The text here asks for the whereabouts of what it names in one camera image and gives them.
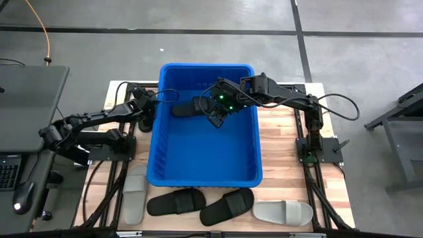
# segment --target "desk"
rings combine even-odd
[[[114,103],[116,88],[121,81],[111,81],[108,89],[105,108],[111,108]],[[323,96],[323,85],[321,83],[306,83],[307,94],[311,93],[317,97]],[[118,93],[118,103],[122,103],[125,94],[125,87],[121,87]],[[307,201],[307,191],[305,189],[305,179],[303,167],[297,160],[295,139],[297,129],[293,115],[293,109],[279,106],[277,108],[258,109],[258,123],[260,128],[260,145],[262,152],[263,181],[256,188],[252,188],[257,200],[298,200]],[[324,137],[333,136],[330,115],[324,114],[325,126],[321,130]],[[99,130],[107,131],[111,128],[117,128],[118,124],[111,123],[102,125]],[[138,129],[135,130],[137,138],[137,152],[135,159],[130,163],[130,169],[138,164],[147,164],[149,156],[149,147],[151,133],[144,134]],[[97,171],[89,187],[87,196],[87,215],[89,216],[103,199],[106,191],[108,174],[110,171],[110,162],[104,162]],[[322,164],[322,174],[325,184],[325,190],[329,202],[333,205],[338,214],[344,221],[354,227],[354,220],[351,213],[350,201],[342,173],[332,164]],[[93,171],[91,166],[87,174],[87,180]],[[179,188],[155,187],[149,186],[147,201],[153,197],[178,190]],[[208,204],[219,200],[223,194],[232,191],[230,188],[201,188],[206,196]],[[111,222],[114,211],[113,199],[108,216],[108,223]],[[316,203],[317,215],[321,225],[324,225],[322,209],[319,202]],[[78,212],[75,218],[75,225],[82,224],[82,200],[79,204]],[[167,230],[167,231],[312,231],[311,224],[303,227],[286,227],[266,223],[255,219],[250,212],[247,212],[237,218],[230,219],[211,227],[205,227],[201,224],[199,212],[191,212],[181,215],[167,215],[153,217],[146,210],[141,224],[129,226],[124,223],[123,214],[120,216],[118,225],[120,231],[124,230]]]
[[[40,208],[40,206],[44,205],[42,197],[48,174],[52,168],[54,160],[53,155],[53,152],[43,150],[38,155],[34,154],[22,159],[22,163],[25,164],[20,182],[24,182],[28,179],[31,169],[35,166],[36,160],[38,159],[38,163],[30,179],[35,183],[34,192],[32,194],[32,207],[26,214],[16,215],[12,210],[12,197],[15,191],[0,192],[0,234],[24,233],[32,229],[33,221],[38,215],[37,212],[39,212],[39,209],[43,208]]]

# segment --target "gray floor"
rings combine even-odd
[[[419,0],[297,3],[307,31],[423,32]],[[38,0],[33,4],[48,26],[295,30],[290,0]],[[6,6],[0,23],[38,24],[20,0]],[[59,104],[64,114],[99,110],[109,81],[158,80],[161,66],[169,62],[248,63],[257,73],[265,71],[278,81],[305,81],[296,36],[51,33],[50,39],[53,64],[71,68]],[[352,97],[362,112],[356,122],[331,116],[337,136],[351,140],[343,154],[357,228],[421,236],[423,190],[386,195],[385,187],[403,178],[383,128],[370,133],[363,125],[422,82],[423,38],[305,37],[305,48],[313,82],[324,83],[327,93]],[[41,65],[45,52],[42,33],[0,32],[2,58]],[[343,100],[329,99],[329,106],[354,113]],[[66,226],[60,222],[45,227]]]

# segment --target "wooden table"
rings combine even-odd
[[[121,81],[111,81],[108,89],[106,109],[111,108],[114,103],[116,88]],[[125,95],[125,86],[122,85],[119,91],[118,103],[122,103]],[[323,85],[321,83],[306,83],[307,94],[311,93],[317,97],[323,96]],[[330,114],[323,115],[325,126],[321,130],[323,137],[333,136]],[[305,189],[305,179],[303,167],[297,160],[294,141],[297,137],[297,130],[293,115],[293,109],[279,106],[277,108],[258,109],[258,123],[260,128],[260,146],[262,152],[263,180],[259,186],[252,188],[256,201],[258,200],[298,200],[307,201],[307,191]],[[101,125],[100,131],[107,131],[111,128],[117,128],[117,123]],[[137,152],[135,159],[130,163],[130,169],[138,164],[147,164],[149,156],[149,147],[151,133],[141,133],[135,130],[137,138]],[[104,162],[89,187],[87,196],[87,215],[89,216],[103,199],[106,191],[108,175],[110,171],[110,162]],[[327,198],[338,214],[344,221],[354,227],[354,220],[351,213],[350,201],[342,173],[332,164],[321,165],[323,182]],[[93,171],[94,166],[89,168],[87,180]],[[147,201],[153,197],[166,194],[179,188],[155,187],[149,186]],[[223,194],[232,191],[230,188],[201,188],[206,196],[208,204],[219,200]],[[113,199],[108,216],[108,223],[111,222],[114,211],[115,198]],[[322,226],[324,226],[323,215],[320,202],[316,203],[317,215]],[[141,224],[130,226],[124,223],[124,215],[120,215],[118,229],[124,230],[167,230],[167,231],[312,231],[311,224],[303,227],[287,227],[259,221],[255,219],[251,212],[247,212],[237,218],[230,219],[211,227],[205,227],[201,224],[199,212],[191,212],[181,215],[150,216],[144,210],[144,218]],[[82,200],[79,203],[75,225],[83,222],[82,219]]]

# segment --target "gray slide sandal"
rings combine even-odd
[[[307,225],[313,218],[310,205],[297,201],[256,202],[252,214],[259,220],[291,227]]]
[[[147,196],[148,181],[145,175],[147,167],[137,165],[126,176],[124,185],[124,221],[128,225],[141,223],[144,215],[144,204]]]

